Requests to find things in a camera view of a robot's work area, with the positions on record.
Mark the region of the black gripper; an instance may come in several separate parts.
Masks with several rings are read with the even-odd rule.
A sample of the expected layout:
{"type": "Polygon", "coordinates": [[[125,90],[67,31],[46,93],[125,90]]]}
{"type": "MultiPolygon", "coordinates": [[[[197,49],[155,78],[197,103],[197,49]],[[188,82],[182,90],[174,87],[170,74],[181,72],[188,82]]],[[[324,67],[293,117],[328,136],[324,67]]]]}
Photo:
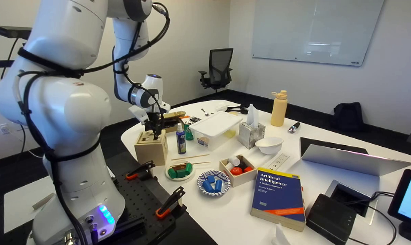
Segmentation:
{"type": "Polygon", "coordinates": [[[144,127],[154,135],[161,135],[163,129],[163,120],[161,118],[161,113],[148,113],[148,118],[144,121],[144,127]]]}

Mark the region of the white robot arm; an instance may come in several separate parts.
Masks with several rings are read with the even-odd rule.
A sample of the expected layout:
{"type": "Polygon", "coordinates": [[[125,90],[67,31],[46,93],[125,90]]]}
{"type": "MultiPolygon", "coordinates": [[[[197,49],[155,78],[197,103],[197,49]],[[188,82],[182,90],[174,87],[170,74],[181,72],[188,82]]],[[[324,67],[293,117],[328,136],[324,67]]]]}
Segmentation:
{"type": "Polygon", "coordinates": [[[0,80],[0,114],[29,128],[43,150],[56,191],[34,218],[33,245],[95,245],[114,234],[125,199],[99,142],[110,98],[82,76],[97,69],[105,25],[112,19],[116,45],[107,65],[114,94],[159,133],[169,109],[162,78],[150,74],[141,83],[128,78],[128,63],[156,44],[146,23],[152,11],[169,14],[155,0],[41,0],[27,42],[0,80]]]}

